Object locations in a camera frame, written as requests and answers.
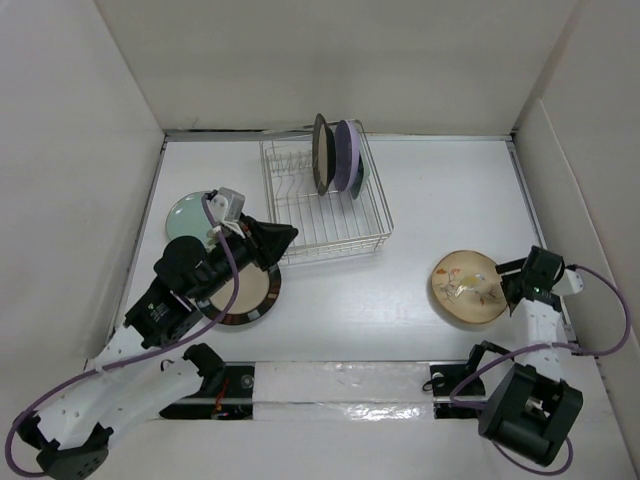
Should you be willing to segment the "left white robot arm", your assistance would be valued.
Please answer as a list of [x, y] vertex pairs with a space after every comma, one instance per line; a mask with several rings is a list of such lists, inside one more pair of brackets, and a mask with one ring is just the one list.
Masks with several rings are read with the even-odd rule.
[[4, 455], [27, 479], [85, 479], [129, 429], [193, 394], [212, 396], [225, 383], [225, 361], [205, 343], [255, 266], [279, 273], [298, 231], [241, 215], [237, 227], [214, 228], [213, 249], [194, 236], [170, 241], [148, 290], [94, 359], [93, 367], [54, 387], [13, 421]]

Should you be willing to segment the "brown rimmed deep plate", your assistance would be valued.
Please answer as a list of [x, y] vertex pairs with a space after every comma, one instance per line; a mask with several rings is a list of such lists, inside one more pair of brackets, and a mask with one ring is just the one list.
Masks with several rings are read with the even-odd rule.
[[317, 193], [324, 196], [334, 179], [336, 147], [333, 130], [325, 117], [318, 113], [312, 134], [312, 172]]

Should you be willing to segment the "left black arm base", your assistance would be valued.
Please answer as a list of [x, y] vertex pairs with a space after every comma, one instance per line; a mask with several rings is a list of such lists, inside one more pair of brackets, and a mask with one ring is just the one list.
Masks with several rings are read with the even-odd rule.
[[217, 387], [180, 399], [159, 412], [165, 420], [251, 420], [254, 363], [231, 363]]

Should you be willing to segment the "rectangular light green plate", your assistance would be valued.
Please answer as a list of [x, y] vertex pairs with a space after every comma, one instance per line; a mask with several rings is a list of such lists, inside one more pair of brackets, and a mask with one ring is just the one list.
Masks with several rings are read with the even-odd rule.
[[349, 189], [350, 196], [353, 200], [360, 197], [362, 190], [366, 187], [370, 176], [370, 166], [368, 162], [359, 155], [358, 169], [355, 180]]

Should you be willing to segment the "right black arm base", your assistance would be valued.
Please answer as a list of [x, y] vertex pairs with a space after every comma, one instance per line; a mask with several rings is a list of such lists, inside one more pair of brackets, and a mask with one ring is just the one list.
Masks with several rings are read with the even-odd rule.
[[436, 420], [478, 420], [487, 400], [481, 376], [488, 369], [470, 362], [429, 364], [428, 378], [422, 386], [432, 396]]

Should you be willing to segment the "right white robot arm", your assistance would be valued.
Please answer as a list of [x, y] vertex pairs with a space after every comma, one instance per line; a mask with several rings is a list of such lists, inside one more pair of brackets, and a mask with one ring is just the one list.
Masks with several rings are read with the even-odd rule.
[[516, 327], [518, 353], [479, 415], [478, 433], [540, 466], [558, 454], [583, 406], [581, 391], [563, 379], [558, 345], [563, 291], [581, 291], [561, 256], [533, 246], [527, 257], [496, 272]]

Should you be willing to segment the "purple round plate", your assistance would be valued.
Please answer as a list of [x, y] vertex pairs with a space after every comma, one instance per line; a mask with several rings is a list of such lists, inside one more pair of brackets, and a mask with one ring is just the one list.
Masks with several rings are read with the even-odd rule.
[[333, 182], [338, 191], [344, 192], [354, 184], [359, 166], [360, 137], [355, 124], [349, 120], [339, 121], [334, 131], [334, 142], [336, 167]]

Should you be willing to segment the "beige bird pattern plate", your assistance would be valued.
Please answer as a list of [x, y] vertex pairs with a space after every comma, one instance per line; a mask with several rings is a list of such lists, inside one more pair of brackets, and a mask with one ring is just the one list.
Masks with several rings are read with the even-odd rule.
[[496, 266], [480, 252], [453, 251], [434, 267], [431, 291], [440, 306], [462, 323], [489, 324], [507, 310]]

